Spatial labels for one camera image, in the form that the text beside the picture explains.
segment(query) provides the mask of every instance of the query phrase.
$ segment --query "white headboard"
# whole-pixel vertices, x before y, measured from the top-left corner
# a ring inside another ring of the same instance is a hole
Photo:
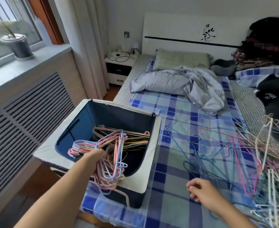
[[[209,53],[215,60],[229,60],[255,21],[249,18],[146,13],[142,53],[155,55],[157,49],[192,51]]]

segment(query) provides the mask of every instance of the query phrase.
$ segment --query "plant pot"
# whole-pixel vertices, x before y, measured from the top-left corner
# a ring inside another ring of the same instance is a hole
[[[4,35],[0,38],[0,42],[6,44],[14,53],[15,58],[23,59],[33,56],[27,37],[23,34]]]

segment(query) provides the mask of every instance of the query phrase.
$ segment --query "green pillow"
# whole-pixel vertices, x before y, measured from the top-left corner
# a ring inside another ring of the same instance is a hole
[[[211,55],[208,53],[177,52],[158,49],[152,71],[169,70],[177,66],[209,69]]]

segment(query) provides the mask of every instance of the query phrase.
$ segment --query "nightstand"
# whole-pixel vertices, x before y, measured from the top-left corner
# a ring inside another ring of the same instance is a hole
[[[129,55],[125,53],[112,52],[111,60],[109,58],[105,59],[107,65],[109,83],[122,85],[125,82],[130,71],[134,67],[138,53],[131,54],[130,58],[127,61],[125,61],[127,57],[122,57],[122,56],[129,56]]]

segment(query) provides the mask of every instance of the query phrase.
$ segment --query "gray duvet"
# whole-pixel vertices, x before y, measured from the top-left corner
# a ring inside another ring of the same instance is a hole
[[[130,91],[142,90],[186,96],[209,115],[217,115],[225,105],[225,94],[215,73],[208,69],[179,66],[172,70],[142,74],[130,82]]]

